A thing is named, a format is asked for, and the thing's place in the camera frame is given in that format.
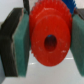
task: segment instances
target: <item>red object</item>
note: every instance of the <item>red object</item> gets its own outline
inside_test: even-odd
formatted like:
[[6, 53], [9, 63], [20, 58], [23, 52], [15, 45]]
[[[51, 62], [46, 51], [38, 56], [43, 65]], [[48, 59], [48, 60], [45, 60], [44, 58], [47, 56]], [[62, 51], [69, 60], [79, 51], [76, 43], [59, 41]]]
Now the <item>red object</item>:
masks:
[[61, 0], [39, 0], [29, 17], [31, 49], [45, 66], [59, 64], [71, 42], [72, 18]]

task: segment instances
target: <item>dark green block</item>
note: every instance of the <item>dark green block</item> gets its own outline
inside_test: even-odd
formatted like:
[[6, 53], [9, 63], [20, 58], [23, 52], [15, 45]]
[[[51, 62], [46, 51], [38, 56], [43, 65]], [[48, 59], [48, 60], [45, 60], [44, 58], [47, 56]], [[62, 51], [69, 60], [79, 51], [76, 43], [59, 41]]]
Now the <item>dark green block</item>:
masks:
[[84, 20], [78, 15], [73, 17], [71, 51], [80, 74], [84, 76]]
[[13, 35], [17, 71], [19, 76], [26, 76], [29, 56], [29, 17], [24, 10], [24, 15]]

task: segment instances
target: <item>hole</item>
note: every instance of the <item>hole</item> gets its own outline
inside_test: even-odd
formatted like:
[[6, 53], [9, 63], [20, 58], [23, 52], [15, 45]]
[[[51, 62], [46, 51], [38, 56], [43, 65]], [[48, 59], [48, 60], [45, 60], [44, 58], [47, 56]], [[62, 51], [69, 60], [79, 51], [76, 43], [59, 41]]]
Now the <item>hole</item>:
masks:
[[47, 51], [53, 51], [56, 48], [57, 39], [54, 35], [48, 35], [45, 39], [44, 46]]

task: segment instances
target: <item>white background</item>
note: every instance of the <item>white background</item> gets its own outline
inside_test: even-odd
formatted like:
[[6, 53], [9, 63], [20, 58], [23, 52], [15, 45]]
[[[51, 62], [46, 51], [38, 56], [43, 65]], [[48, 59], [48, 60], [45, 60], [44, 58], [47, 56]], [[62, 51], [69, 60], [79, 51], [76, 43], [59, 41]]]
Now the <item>white background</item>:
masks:
[[[30, 9], [37, 0], [30, 0]], [[84, 0], [76, 0], [78, 8], [84, 8]], [[0, 22], [3, 22], [14, 7], [23, 7], [22, 0], [0, 0]], [[30, 52], [26, 78], [6, 78], [2, 84], [84, 84], [71, 51], [62, 63], [45, 67], [37, 62]]]

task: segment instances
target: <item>black part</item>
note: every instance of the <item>black part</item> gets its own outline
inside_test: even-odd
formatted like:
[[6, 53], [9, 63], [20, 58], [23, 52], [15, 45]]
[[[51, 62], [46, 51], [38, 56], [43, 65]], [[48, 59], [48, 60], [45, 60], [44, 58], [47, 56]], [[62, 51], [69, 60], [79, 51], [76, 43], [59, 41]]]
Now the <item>black part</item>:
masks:
[[24, 8], [27, 10], [28, 15], [29, 15], [29, 13], [30, 13], [30, 10], [29, 10], [29, 0], [23, 0], [23, 4], [24, 4]]
[[0, 54], [4, 67], [5, 76], [18, 76], [15, 56], [12, 47], [12, 35], [15, 32], [20, 16], [22, 15], [22, 8], [15, 8], [9, 14], [5, 22], [1, 25], [0, 30]]
[[82, 9], [75, 9], [74, 10], [74, 14], [78, 14], [81, 17], [81, 19], [84, 20], [84, 8], [82, 8]]

